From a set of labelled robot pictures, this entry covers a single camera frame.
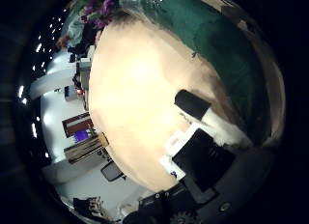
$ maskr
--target flower arrangement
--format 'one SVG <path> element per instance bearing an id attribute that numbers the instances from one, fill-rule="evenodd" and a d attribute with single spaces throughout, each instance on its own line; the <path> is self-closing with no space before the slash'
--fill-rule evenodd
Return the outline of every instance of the flower arrangement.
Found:
<path id="1" fill-rule="evenodd" d="M 80 20 L 92 24 L 95 29 L 102 29 L 118 11 L 118 0 L 89 0 L 82 9 Z"/>

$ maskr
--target purple flower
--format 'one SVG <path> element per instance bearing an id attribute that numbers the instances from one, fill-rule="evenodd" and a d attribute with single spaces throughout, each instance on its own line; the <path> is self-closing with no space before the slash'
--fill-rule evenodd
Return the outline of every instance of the purple flower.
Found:
<path id="1" fill-rule="evenodd" d="M 109 14 L 111 7 L 115 4 L 114 0 L 103 0 L 102 5 L 98 8 L 101 14 Z"/>
<path id="2" fill-rule="evenodd" d="M 84 8 L 84 14 L 88 15 L 91 14 L 94 11 L 94 3 L 95 0 L 90 0 L 89 3 Z"/>
<path id="3" fill-rule="evenodd" d="M 97 29 L 102 29 L 106 25 L 106 23 L 103 20 L 100 20 L 100 19 L 96 19 L 94 21 L 94 24 L 95 24 L 95 28 L 97 28 Z"/>
<path id="4" fill-rule="evenodd" d="M 82 22 L 82 23 L 87 23 L 87 15 L 82 15 L 81 17 L 80 17 L 80 21 Z"/>

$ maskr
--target person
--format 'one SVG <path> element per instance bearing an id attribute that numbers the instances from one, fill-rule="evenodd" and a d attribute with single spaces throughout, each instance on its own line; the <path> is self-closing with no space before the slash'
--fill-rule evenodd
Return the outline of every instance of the person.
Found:
<path id="1" fill-rule="evenodd" d="M 100 31 L 90 24 L 83 23 L 76 15 L 69 24 L 67 33 L 55 43 L 56 51 L 66 50 L 76 55 L 85 54 L 89 45 L 98 42 Z"/>

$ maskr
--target table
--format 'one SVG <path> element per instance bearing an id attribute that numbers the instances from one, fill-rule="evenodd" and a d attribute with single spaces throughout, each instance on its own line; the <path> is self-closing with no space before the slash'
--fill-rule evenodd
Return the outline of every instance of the table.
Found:
<path id="1" fill-rule="evenodd" d="M 215 71 L 194 56 L 172 34 L 133 18 L 108 25 L 94 55 L 91 118 L 124 174 L 153 191 L 176 184 L 158 160 L 169 137 L 189 126 L 174 105 L 178 90 L 210 101 L 226 120 L 232 117 Z"/>

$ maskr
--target green cloth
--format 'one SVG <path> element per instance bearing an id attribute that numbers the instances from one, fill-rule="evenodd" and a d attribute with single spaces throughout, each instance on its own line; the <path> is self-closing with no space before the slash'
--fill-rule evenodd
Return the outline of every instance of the green cloth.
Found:
<path id="1" fill-rule="evenodd" d="M 70 39 L 68 40 L 68 47 L 75 47 L 81 42 L 85 24 L 80 21 L 80 16 L 76 14 L 68 27 L 67 34 Z"/>
<path id="2" fill-rule="evenodd" d="M 200 0 L 120 0 L 122 9 L 178 36 L 217 71 L 255 144 L 270 135 L 269 104 L 261 63 L 251 43 L 228 18 Z"/>

